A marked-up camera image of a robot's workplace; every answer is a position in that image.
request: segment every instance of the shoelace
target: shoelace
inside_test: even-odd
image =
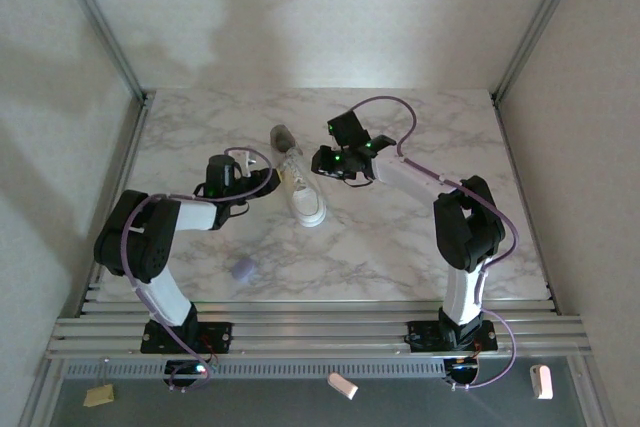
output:
[[[293,176],[293,185],[295,191],[304,190],[307,188],[307,183],[305,182],[304,177],[302,176],[302,172],[300,172],[298,164],[296,164],[296,159],[293,155],[287,155],[286,160],[282,163],[282,167],[284,169],[288,169],[289,172],[291,172],[291,175]]]

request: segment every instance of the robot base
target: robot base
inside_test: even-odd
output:
[[[193,304],[184,323],[172,327],[173,332],[198,354],[227,354],[231,345],[230,322],[198,322]],[[154,320],[144,327],[140,352],[143,354],[184,354],[164,328]]]
[[[489,320],[482,321],[482,324],[465,342],[461,342],[455,348],[452,348],[441,334],[441,323],[438,320],[425,320],[408,322],[409,334],[404,341],[409,344],[411,353],[418,352],[466,352],[473,353],[476,351],[490,352],[498,350],[498,341],[496,340],[496,331],[493,322]]]

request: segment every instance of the shoe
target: shoe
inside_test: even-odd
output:
[[[327,215],[327,206],[305,175],[302,150],[284,125],[271,129],[271,149],[293,216],[305,227],[319,225]]]

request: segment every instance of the yellow sticky note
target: yellow sticky note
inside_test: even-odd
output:
[[[85,407],[95,407],[96,405],[108,404],[113,401],[113,384],[108,384],[87,390],[83,405]]]

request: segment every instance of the small white block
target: small white block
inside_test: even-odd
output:
[[[356,395],[358,390],[358,386],[352,384],[347,379],[342,377],[340,374],[332,372],[329,374],[329,385],[344,395],[347,399],[352,400],[353,396]]]
[[[531,383],[536,399],[553,399],[553,384],[551,382],[551,369],[546,365],[534,365],[531,367]]]
[[[232,150],[229,152],[229,155],[238,162],[240,165],[240,171],[244,177],[251,176],[251,171],[249,170],[249,167],[251,166],[251,156],[249,155],[249,152],[244,150]]]

